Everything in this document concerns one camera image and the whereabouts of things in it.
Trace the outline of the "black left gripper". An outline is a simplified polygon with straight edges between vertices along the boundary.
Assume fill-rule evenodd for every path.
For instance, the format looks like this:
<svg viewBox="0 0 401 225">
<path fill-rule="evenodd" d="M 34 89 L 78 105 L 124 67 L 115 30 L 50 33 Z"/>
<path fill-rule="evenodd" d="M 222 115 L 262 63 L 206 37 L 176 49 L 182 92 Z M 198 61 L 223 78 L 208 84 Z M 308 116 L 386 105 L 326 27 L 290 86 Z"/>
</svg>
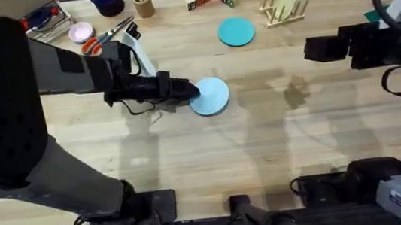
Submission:
<svg viewBox="0 0 401 225">
<path fill-rule="evenodd" d="M 199 89 L 187 78 L 171 78 L 168 71 L 158 71 L 150 77 L 141 75 L 143 64 L 131 47 L 119 41 L 110 41 L 102 46 L 101 57 L 106 59 L 112 77 L 110 89 L 104 98 L 111 107 L 120 100 L 147 100 L 164 102 L 170 98 L 178 102 L 199 97 Z"/>
</svg>

